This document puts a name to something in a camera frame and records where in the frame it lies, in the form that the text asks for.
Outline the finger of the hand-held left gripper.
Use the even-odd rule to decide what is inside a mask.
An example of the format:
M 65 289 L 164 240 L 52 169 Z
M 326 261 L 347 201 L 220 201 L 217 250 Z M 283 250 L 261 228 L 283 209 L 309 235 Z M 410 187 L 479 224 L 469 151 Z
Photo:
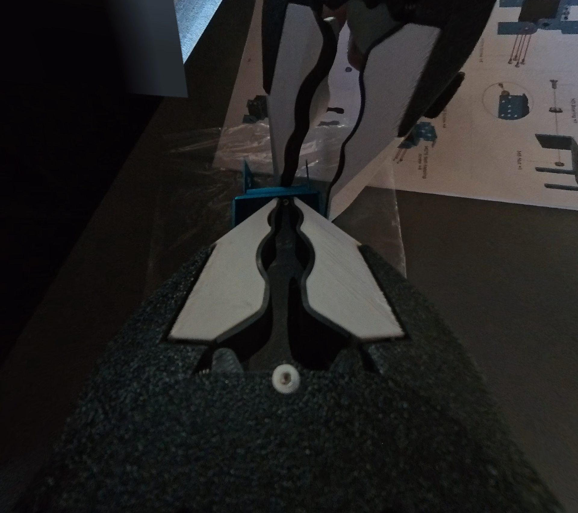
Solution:
M 361 107 L 344 141 L 327 194 L 327 217 L 341 214 L 386 161 L 440 29 L 407 24 L 370 48 L 359 74 Z
M 273 171 L 283 187 L 293 184 L 305 137 L 327 111 L 339 33 L 333 16 L 300 4 L 285 10 L 267 103 Z

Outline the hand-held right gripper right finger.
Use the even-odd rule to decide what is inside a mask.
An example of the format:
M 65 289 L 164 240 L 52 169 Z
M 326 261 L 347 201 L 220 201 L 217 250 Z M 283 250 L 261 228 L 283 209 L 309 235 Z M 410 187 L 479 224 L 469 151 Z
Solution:
M 360 243 L 298 198 L 288 213 L 300 264 L 288 298 L 293 358 L 303 366 L 330 366 L 347 348 L 403 338 Z

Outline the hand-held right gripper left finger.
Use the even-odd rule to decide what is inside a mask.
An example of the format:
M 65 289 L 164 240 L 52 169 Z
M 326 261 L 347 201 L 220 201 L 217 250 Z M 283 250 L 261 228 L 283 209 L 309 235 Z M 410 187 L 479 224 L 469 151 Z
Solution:
M 241 362 L 263 348 L 272 332 L 268 268 L 280 203 L 271 200 L 213 245 L 168 341 L 230 348 Z

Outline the large clear plastic bag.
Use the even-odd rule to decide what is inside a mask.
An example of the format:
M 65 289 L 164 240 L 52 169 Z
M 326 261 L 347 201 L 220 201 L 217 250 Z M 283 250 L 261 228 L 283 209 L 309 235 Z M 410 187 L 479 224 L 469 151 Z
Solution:
M 248 162 L 257 187 L 273 185 L 271 162 Z M 243 191 L 243 161 L 222 165 L 206 153 L 172 153 L 164 145 L 148 262 L 148 291 L 232 225 L 232 201 Z M 405 253 L 394 190 L 366 187 L 335 224 L 372 246 L 403 275 Z

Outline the blue metal U bracket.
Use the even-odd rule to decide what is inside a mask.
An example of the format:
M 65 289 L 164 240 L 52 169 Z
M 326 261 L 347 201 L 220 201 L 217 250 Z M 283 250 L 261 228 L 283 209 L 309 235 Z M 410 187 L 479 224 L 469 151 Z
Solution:
M 326 216 L 327 209 L 322 204 L 322 193 L 310 184 L 308 161 L 305 161 L 305 169 L 306 184 L 289 187 L 257 187 L 249 165 L 243 161 L 243 194 L 235 197 L 232 201 L 232 228 L 247 220 L 260 208 L 276 198 L 283 201 L 298 198 L 316 212 Z

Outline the clear bag of long parts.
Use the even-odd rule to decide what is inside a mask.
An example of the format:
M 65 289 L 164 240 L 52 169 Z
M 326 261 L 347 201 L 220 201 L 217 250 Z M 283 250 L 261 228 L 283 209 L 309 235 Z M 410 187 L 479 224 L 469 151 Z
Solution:
M 271 162 L 269 126 L 265 122 L 165 134 L 162 140 L 172 153 L 200 151 L 222 165 L 244 160 L 265 164 Z

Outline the white instruction sheet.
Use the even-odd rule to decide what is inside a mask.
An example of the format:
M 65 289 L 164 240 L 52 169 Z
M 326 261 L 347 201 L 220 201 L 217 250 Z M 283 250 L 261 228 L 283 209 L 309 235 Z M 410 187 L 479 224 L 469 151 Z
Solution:
M 242 124 L 261 94 L 258 0 L 213 166 L 272 173 L 268 120 Z M 524 11 L 546 15 L 518 21 Z M 502 34 L 528 25 L 530 35 Z M 329 75 L 330 109 L 302 147 L 297 175 L 329 180 L 359 112 L 358 72 L 339 37 Z M 437 119 L 421 119 L 417 143 L 393 144 L 371 186 L 577 210 L 577 0 L 499 0 L 465 79 Z

